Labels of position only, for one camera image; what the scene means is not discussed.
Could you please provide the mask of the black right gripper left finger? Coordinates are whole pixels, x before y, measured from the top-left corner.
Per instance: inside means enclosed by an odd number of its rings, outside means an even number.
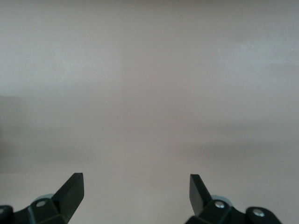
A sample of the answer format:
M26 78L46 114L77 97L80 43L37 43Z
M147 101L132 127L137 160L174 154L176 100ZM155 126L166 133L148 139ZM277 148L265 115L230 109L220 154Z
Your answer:
M26 208L14 211L0 206L2 224L67 224L84 198L83 173L74 173L54 194L38 197Z

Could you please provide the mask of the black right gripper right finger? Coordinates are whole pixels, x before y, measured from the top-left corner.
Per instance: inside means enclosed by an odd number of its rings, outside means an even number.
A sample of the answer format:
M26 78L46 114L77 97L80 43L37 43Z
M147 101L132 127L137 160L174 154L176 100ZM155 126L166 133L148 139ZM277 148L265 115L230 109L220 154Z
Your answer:
M221 196L211 196L199 175L190 175L189 199L194 212L187 224L279 224L270 210L248 207L244 213Z

